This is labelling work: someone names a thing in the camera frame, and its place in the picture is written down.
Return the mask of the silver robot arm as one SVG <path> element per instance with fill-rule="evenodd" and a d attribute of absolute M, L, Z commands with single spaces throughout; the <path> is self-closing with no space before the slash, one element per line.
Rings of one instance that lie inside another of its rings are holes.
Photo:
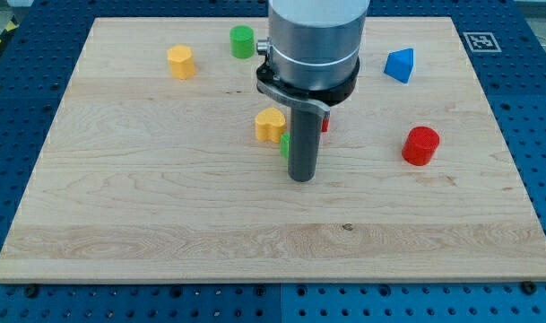
<path fill-rule="evenodd" d="M 324 91 L 355 69 L 369 0 L 270 0 L 266 61 L 280 81 Z"/>

